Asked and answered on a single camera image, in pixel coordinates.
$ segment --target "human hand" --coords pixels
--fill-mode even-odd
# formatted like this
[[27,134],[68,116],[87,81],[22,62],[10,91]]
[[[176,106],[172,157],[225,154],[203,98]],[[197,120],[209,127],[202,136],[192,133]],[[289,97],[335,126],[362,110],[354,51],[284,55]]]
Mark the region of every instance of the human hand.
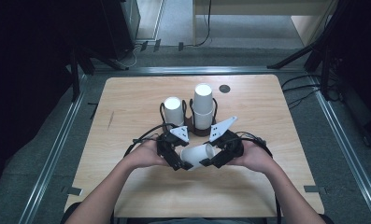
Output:
[[243,156],[229,161],[228,165],[245,166],[252,171],[265,174],[269,168],[276,165],[273,159],[262,148],[258,147],[251,141],[243,140]]
[[149,167],[153,165],[165,165],[167,162],[157,154],[157,144],[155,140],[146,140],[136,147],[123,160],[129,161],[135,168]]

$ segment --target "forearm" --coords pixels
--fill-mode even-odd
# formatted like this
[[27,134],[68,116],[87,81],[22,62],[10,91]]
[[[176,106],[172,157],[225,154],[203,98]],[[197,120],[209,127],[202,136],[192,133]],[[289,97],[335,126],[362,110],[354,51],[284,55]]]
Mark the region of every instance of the forearm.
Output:
[[119,162],[66,223],[108,223],[124,183],[134,169],[126,161]]
[[288,223],[324,223],[276,163],[266,172]]

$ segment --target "white paper cup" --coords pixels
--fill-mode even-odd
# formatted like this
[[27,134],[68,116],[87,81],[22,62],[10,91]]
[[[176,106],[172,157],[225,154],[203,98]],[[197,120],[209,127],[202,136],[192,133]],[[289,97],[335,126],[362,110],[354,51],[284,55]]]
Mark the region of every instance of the white paper cup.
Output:
[[208,114],[199,114],[196,111],[193,111],[194,115],[194,127],[198,130],[205,130],[211,127],[212,124],[212,116],[213,110],[211,110]]
[[172,96],[165,99],[164,119],[166,123],[173,123],[178,126],[183,125],[184,115],[182,111],[182,103],[178,97]]
[[203,166],[200,161],[204,159],[211,159],[215,156],[215,151],[212,145],[203,144],[198,147],[188,147],[181,150],[179,155],[183,161],[193,165],[189,171]]
[[206,83],[200,83],[194,89],[193,110],[199,114],[208,114],[213,107],[212,89]]

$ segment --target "wooden tabletop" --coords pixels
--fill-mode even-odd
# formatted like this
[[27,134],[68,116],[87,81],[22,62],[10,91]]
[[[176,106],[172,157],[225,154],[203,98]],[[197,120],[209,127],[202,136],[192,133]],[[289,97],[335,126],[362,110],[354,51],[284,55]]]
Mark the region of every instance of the wooden tabletop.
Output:
[[[324,209],[318,193],[304,186],[315,182],[274,75],[114,77],[107,81],[84,148],[74,188],[65,209],[82,201],[121,160],[125,150],[149,129],[162,123],[159,106],[177,96],[189,104],[198,83],[208,83],[218,102],[217,122],[237,116],[230,128],[262,137],[275,161],[318,212]],[[222,93],[221,85],[230,91]],[[189,107],[187,117],[191,114]],[[207,137],[190,136],[188,147]],[[275,194],[262,174],[244,167],[214,166],[194,171],[168,167],[135,170],[116,204],[116,217],[274,217]]]

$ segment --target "person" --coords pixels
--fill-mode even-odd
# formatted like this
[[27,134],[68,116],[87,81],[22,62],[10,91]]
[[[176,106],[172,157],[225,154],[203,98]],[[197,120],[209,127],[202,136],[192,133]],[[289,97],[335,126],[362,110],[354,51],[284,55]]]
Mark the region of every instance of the person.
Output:
[[[325,223],[307,203],[281,167],[260,147],[243,141],[243,156],[227,165],[244,166],[264,174],[271,183],[287,223]],[[168,166],[156,153],[156,141],[147,140],[123,158],[109,175],[80,203],[65,223],[109,223],[121,190],[129,175],[138,168]]]

